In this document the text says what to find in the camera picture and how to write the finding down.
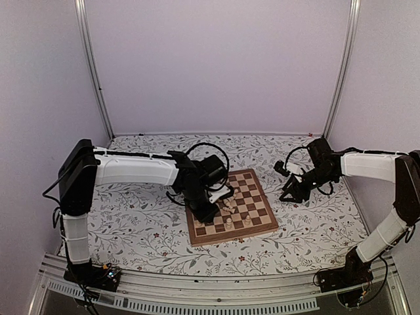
chess piece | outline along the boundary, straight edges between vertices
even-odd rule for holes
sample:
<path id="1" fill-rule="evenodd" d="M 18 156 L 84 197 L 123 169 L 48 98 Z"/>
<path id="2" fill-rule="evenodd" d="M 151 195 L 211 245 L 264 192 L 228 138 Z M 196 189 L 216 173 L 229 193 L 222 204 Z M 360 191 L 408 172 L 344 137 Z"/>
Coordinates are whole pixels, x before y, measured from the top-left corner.
<path id="1" fill-rule="evenodd" d="M 232 228 L 232 219 L 231 218 L 227 218 L 226 219 L 226 229 L 230 230 Z"/>
<path id="2" fill-rule="evenodd" d="M 247 215 L 247 217 L 245 218 L 245 225 L 250 225 L 251 224 L 251 217 L 249 215 Z"/>

floral pattern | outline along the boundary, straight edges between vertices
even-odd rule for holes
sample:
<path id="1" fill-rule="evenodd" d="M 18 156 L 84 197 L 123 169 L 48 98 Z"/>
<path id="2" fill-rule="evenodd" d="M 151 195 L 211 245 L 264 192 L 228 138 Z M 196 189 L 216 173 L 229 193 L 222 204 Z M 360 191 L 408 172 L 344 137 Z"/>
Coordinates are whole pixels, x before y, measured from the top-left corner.
<path id="1" fill-rule="evenodd" d="M 170 187 L 155 184 L 97 186 L 89 213 L 89 246 L 93 261 L 164 274 L 204 276 L 263 275 L 340 266 L 347 251 L 366 237 L 366 230 L 346 186 L 334 193 L 311 192 L 302 204 L 279 201 L 284 178 L 273 170 L 288 152 L 308 144 L 310 136 L 120 136 L 110 149 L 160 153 L 186 151 L 198 142 L 223 148 L 231 170 L 253 168 L 278 220 L 277 232 L 218 245 L 191 247 L 184 208 L 171 203 Z M 191 158 L 217 153 L 199 147 Z M 305 151 L 291 161 L 310 169 Z"/>

robotic arm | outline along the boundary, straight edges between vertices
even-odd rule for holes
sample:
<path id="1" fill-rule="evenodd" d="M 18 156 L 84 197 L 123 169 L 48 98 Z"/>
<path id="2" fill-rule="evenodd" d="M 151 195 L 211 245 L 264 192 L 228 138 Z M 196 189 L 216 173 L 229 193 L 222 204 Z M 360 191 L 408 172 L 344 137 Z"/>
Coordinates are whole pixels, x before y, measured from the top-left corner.
<path id="1" fill-rule="evenodd" d="M 110 264 L 94 267 L 89 255 L 87 213 L 91 209 L 95 185 L 149 182 L 172 186 L 176 194 L 183 195 L 185 205 L 197 220 L 213 222 L 219 211 L 215 202 L 219 198 L 229 198 L 234 191 L 226 186 L 229 166 L 225 167 L 216 155 L 201 161 L 188 157 L 198 145 L 187 153 L 143 154 L 94 148 L 90 140 L 77 143 L 59 170 L 57 182 L 61 233 L 68 258 L 66 280 L 108 291 L 116 291 L 119 283 L 118 267 Z"/>
<path id="2" fill-rule="evenodd" d="M 314 168 L 305 173 L 298 165 L 288 163 L 291 154 L 306 148 Z M 332 291 L 372 281 L 371 262 L 394 247 L 411 230 L 420 217 L 420 150 L 409 154 L 361 151 L 349 148 L 334 152 L 326 139 L 312 141 L 307 147 L 291 151 L 285 162 L 278 161 L 274 169 L 289 180 L 283 187 L 281 201 L 301 203 L 308 200 L 310 191 L 329 183 L 338 182 L 341 176 L 361 176 L 395 183 L 396 196 L 393 208 L 386 219 L 360 244 L 346 255 L 343 268 L 321 270 L 317 273 L 321 290 Z"/>

white wall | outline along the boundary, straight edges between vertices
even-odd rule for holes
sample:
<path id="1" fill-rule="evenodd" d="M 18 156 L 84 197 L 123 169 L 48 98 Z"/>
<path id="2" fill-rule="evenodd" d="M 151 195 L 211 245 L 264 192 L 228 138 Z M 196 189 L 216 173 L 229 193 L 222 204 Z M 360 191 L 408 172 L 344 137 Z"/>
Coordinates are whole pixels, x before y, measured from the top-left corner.
<path id="1" fill-rule="evenodd" d="M 86 7 L 115 133 L 322 133 L 350 0 Z"/>
<path id="2" fill-rule="evenodd" d="M 349 146 L 420 149 L 420 2 L 362 1 L 350 68 L 331 133 L 334 149 Z M 389 213 L 394 187 L 350 181 L 374 229 Z M 413 314 L 420 314 L 420 232 L 392 250 Z"/>
<path id="3" fill-rule="evenodd" d="M 22 315 L 60 242 L 41 192 L 80 138 L 106 134 L 73 1 L 3 1 L 0 30 L 0 314 Z"/>

ventilation grille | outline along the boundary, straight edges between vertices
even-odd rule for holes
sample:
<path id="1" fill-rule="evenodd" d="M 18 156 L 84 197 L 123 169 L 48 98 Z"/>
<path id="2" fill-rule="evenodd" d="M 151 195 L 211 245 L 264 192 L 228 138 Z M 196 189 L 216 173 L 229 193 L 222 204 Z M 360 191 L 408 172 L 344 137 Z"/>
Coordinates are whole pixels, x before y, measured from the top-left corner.
<path id="1" fill-rule="evenodd" d="M 50 280 L 49 289 L 70 297 L 83 298 L 82 290 L 73 284 Z M 288 303 L 260 304 L 256 306 L 190 306 L 115 297 L 111 303 L 97 301 L 97 304 L 153 315 L 275 315 L 299 314 L 320 309 L 315 298 Z"/>

